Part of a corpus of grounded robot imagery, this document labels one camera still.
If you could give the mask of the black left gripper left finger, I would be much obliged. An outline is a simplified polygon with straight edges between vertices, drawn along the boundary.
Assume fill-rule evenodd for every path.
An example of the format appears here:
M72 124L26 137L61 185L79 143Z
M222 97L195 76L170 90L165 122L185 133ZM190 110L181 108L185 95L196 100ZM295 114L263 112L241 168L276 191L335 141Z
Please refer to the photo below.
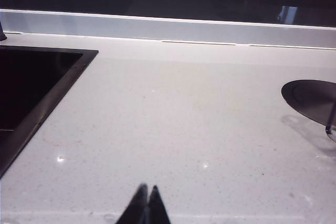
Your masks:
M144 223L147 198L148 186L146 184L140 184L116 224Z

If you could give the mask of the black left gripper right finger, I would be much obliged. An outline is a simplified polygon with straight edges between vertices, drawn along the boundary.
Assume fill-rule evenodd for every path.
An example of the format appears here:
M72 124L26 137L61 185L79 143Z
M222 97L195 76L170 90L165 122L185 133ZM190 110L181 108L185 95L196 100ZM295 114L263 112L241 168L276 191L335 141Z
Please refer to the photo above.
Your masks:
M157 185L153 186L149 202L149 223L171 224Z

